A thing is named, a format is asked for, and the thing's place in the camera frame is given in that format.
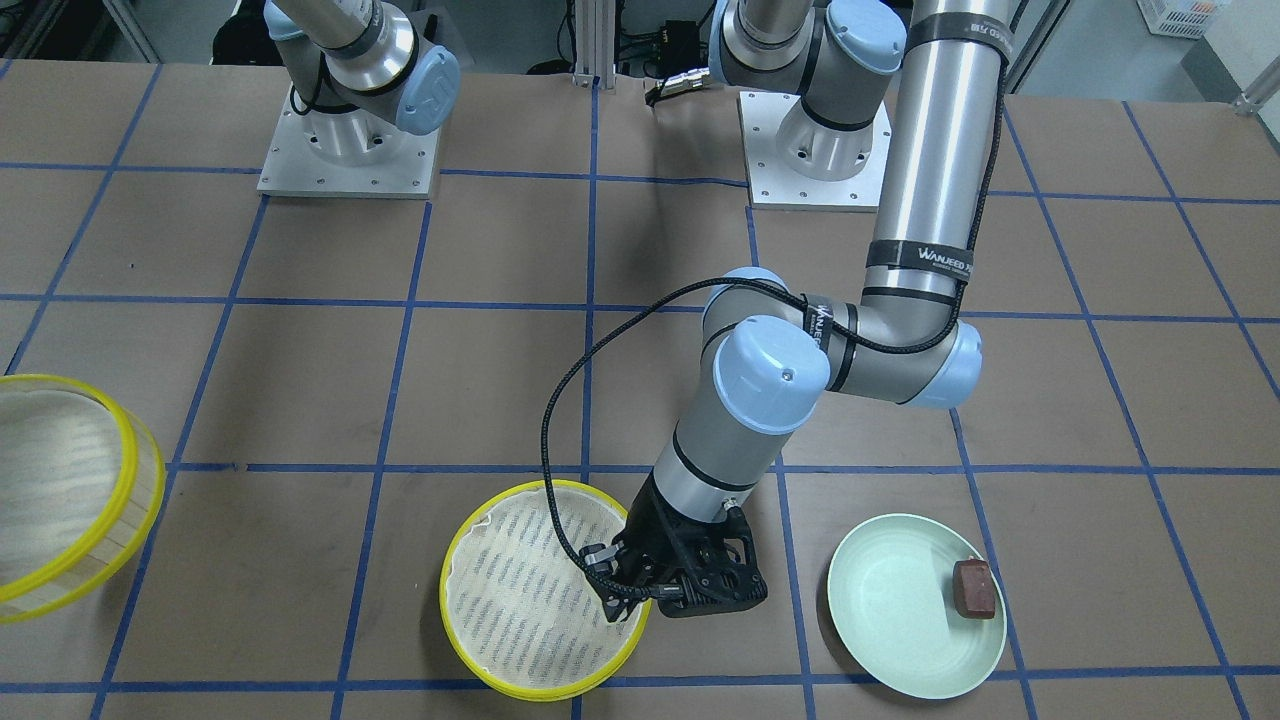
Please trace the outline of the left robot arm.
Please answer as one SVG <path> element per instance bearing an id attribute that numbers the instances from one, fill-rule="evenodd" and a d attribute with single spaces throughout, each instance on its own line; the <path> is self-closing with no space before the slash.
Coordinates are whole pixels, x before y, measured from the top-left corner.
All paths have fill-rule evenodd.
<path id="1" fill-rule="evenodd" d="M 1010 1 L 718 1 L 708 61 L 719 82 L 788 94 L 787 165 L 876 146 L 896 79 L 884 174 L 856 301 L 795 293 L 745 266 L 703 281 L 696 388 L 622 529 L 562 539 L 608 623 L 740 612 L 768 587 L 744 505 L 824 393 L 950 409 L 975 388 L 980 337 L 959 316 L 995 170 Z"/>

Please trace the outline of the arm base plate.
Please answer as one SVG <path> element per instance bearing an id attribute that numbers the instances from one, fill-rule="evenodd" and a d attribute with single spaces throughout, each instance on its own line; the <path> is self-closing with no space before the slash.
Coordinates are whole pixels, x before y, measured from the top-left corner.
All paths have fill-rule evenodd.
<path id="1" fill-rule="evenodd" d="M 868 127 L 813 120 L 791 94 L 739 94 L 751 205 L 765 210 L 877 211 L 892 138 L 887 106 Z"/>
<path id="2" fill-rule="evenodd" d="M 260 170 L 257 191 L 293 199 L 429 200 L 442 131 L 411 135 L 353 110 L 301 114 L 291 88 Z"/>

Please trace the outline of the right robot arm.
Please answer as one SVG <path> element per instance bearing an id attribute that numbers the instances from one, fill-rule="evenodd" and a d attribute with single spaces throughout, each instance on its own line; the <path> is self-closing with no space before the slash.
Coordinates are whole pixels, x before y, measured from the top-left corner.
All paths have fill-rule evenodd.
<path id="1" fill-rule="evenodd" d="M 268 35 L 298 114 L 366 111 L 397 129 L 440 129 L 460 95 L 456 56 L 422 20 L 385 1 L 266 1 Z"/>

